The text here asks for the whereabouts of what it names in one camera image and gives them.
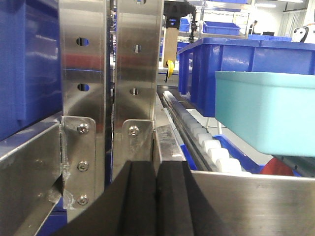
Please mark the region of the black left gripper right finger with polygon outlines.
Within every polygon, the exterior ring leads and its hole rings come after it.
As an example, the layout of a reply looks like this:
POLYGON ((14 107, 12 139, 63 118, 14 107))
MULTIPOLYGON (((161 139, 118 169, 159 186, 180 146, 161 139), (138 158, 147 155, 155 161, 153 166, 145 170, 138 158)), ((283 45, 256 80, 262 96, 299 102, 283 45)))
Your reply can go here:
POLYGON ((205 198, 187 162, 164 161, 159 167, 157 235, 235 235, 205 198))

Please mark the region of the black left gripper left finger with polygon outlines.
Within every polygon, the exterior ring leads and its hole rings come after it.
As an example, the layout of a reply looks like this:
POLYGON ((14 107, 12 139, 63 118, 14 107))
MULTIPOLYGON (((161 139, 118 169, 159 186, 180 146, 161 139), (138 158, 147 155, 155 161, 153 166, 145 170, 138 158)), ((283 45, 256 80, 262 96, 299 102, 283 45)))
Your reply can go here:
POLYGON ((156 235, 156 176, 150 161, 127 161, 112 184, 56 236, 156 235))

